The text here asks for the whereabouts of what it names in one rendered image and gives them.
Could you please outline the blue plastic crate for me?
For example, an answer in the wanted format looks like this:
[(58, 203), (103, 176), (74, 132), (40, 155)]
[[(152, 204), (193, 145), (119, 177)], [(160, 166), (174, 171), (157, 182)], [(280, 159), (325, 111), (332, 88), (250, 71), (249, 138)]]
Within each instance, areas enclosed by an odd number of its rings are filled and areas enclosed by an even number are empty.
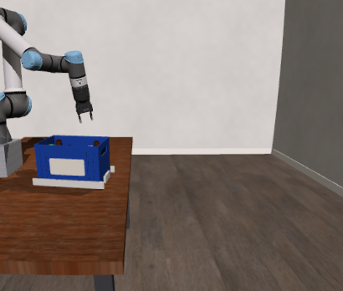
[[(62, 140), (62, 145), (56, 145), (56, 140)], [(94, 146), (96, 140), (100, 142), (98, 146)], [(108, 136), (52, 135), (38, 155), (39, 178), (104, 181), (107, 171), (110, 171)]]

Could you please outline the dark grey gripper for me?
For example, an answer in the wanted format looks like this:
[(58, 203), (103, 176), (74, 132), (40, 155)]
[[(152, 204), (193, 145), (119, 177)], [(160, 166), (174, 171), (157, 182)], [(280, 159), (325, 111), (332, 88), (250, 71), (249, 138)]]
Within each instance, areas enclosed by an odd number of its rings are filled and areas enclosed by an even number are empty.
[(76, 80), (70, 80), (74, 100), (77, 105), (75, 105), (77, 114), (79, 117), (79, 122), (81, 122), (80, 114), (86, 113), (86, 112), (91, 112), (90, 113), (90, 118), (93, 120), (92, 116), (92, 111), (93, 107), (92, 104), (90, 103), (90, 92), (89, 92), (89, 87), (87, 85), (87, 79), (86, 76), (80, 79)]

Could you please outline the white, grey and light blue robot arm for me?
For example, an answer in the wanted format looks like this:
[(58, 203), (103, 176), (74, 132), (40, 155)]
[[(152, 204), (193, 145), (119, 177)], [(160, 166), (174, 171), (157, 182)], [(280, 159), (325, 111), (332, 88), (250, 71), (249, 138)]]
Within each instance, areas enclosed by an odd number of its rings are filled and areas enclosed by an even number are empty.
[(0, 144), (12, 141), (6, 119), (24, 117), (32, 109), (32, 100), (25, 96), (23, 89), (21, 63), (32, 71), (69, 73), (70, 79), (86, 76), (80, 51), (69, 51), (64, 56), (42, 54), (23, 38), (26, 30), (27, 22), (22, 14), (0, 8), (5, 83), (5, 90), (0, 93)]

